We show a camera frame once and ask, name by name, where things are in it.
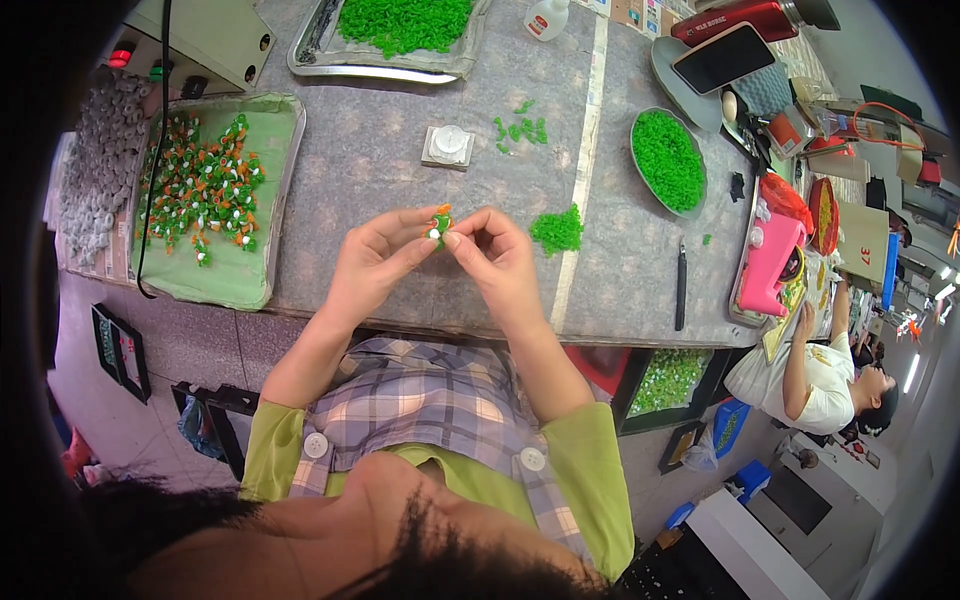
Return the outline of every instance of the black cable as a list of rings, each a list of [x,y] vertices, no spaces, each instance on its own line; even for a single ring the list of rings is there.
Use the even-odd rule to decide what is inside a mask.
[[[163,78],[160,82],[162,89],[160,96],[160,139],[156,141],[156,154],[154,154],[154,164],[150,168],[150,183],[147,187],[147,207],[143,212],[143,235],[140,239],[140,262],[136,266],[136,287],[144,297],[154,300],[156,296],[148,294],[143,289],[143,283],[140,280],[143,274],[143,257],[147,254],[147,235],[150,234],[150,209],[154,205],[154,181],[156,180],[156,168],[160,162],[160,153],[163,152],[163,142],[167,138],[167,111],[170,105],[170,3],[171,0],[163,0],[163,16],[160,19],[160,68],[163,72]]]

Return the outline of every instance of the black pen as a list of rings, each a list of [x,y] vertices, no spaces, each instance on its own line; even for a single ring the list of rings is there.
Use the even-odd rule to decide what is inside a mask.
[[[680,238],[680,253],[677,255],[677,314],[673,328],[677,331],[684,329],[686,312],[686,248],[684,238]]]

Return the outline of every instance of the white plastic bottle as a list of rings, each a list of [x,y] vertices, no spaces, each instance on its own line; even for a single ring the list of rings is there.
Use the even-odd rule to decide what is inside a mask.
[[[540,0],[530,7],[523,19],[523,29],[540,41],[558,36],[566,26],[570,0]]]

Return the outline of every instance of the hand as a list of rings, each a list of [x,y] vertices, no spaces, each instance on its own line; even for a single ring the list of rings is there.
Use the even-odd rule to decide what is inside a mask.
[[[476,281],[493,320],[510,337],[546,324],[530,236],[496,208],[485,206],[450,228],[444,243]]]
[[[436,211],[436,206],[392,210],[348,231],[324,310],[350,328],[360,325],[437,249],[437,240],[422,237]]]
[[[797,317],[797,328],[793,331],[793,341],[798,344],[805,344],[810,336],[813,335],[813,318],[816,311],[813,310],[813,304],[809,300],[800,307],[800,315]]]

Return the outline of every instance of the red button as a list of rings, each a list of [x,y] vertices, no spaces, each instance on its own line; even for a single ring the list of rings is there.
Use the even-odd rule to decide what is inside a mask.
[[[121,69],[127,66],[127,63],[130,62],[131,53],[127,50],[114,50],[110,53],[110,58],[107,61],[107,65],[113,67],[114,69]]]

